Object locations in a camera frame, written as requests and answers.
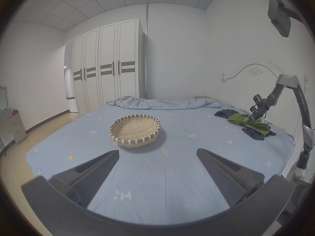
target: green garment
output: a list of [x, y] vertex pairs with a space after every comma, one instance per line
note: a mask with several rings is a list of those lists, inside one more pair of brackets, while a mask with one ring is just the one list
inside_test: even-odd
[[247, 114], [234, 114], [229, 117], [229, 122], [233, 122], [236, 125], [242, 125], [247, 128], [252, 128], [263, 136], [266, 136], [266, 134], [269, 133], [270, 131], [269, 125], [262, 123], [261, 118], [259, 118], [257, 121], [251, 124], [245, 125], [246, 122], [249, 120], [249, 118], [250, 118], [250, 115], [247, 115]]

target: pile of clothes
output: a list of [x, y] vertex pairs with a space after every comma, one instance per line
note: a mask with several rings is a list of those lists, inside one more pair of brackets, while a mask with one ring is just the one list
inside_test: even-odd
[[265, 137], [276, 135], [276, 133], [270, 130], [268, 124], [262, 123], [261, 118], [251, 124], [245, 125], [249, 120], [250, 115], [240, 114], [233, 109], [222, 109], [221, 111], [216, 112], [215, 116], [226, 118], [229, 122], [243, 126], [244, 128], [242, 130], [255, 140], [264, 140]]

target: bamboo basket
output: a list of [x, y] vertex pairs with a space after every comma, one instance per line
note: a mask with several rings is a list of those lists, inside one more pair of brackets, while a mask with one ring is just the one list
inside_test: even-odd
[[109, 127], [109, 135], [113, 141], [127, 148], [141, 147], [154, 142], [160, 131], [160, 121], [148, 115], [125, 116]]

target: white wardrobe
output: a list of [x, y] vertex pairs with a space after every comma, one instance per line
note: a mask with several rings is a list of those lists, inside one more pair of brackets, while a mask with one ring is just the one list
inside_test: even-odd
[[139, 19], [93, 29], [73, 41], [73, 83], [80, 115], [124, 96], [144, 97]]

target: mattress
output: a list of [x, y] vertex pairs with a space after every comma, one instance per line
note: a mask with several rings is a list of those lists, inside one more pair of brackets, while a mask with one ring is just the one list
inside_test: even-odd
[[[41, 174], [50, 179], [118, 149], [120, 158], [89, 210], [145, 225], [200, 220], [229, 206], [196, 156], [198, 148], [264, 174], [265, 182], [282, 173], [294, 149], [293, 139], [278, 128], [271, 128], [276, 136], [254, 140], [241, 126], [214, 116], [219, 110], [139, 110], [106, 105], [43, 140], [27, 153], [26, 159], [35, 176]], [[125, 148], [111, 140], [109, 126], [120, 117], [133, 114], [152, 115], [160, 120], [162, 129], [155, 142]]]

